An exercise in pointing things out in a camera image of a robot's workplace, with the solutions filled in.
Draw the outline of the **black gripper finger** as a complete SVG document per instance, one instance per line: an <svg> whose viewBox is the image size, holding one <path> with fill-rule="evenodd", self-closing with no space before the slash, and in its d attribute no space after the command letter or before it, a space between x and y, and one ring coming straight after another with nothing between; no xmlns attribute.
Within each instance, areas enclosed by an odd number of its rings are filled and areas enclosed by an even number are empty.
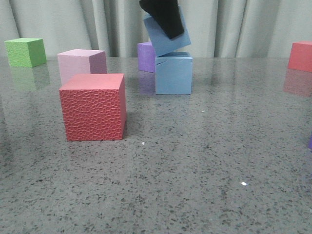
<svg viewBox="0 0 312 234"><path fill-rule="evenodd" d="M169 39L184 33L177 0L140 0L139 5L154 18Z"/></svg>

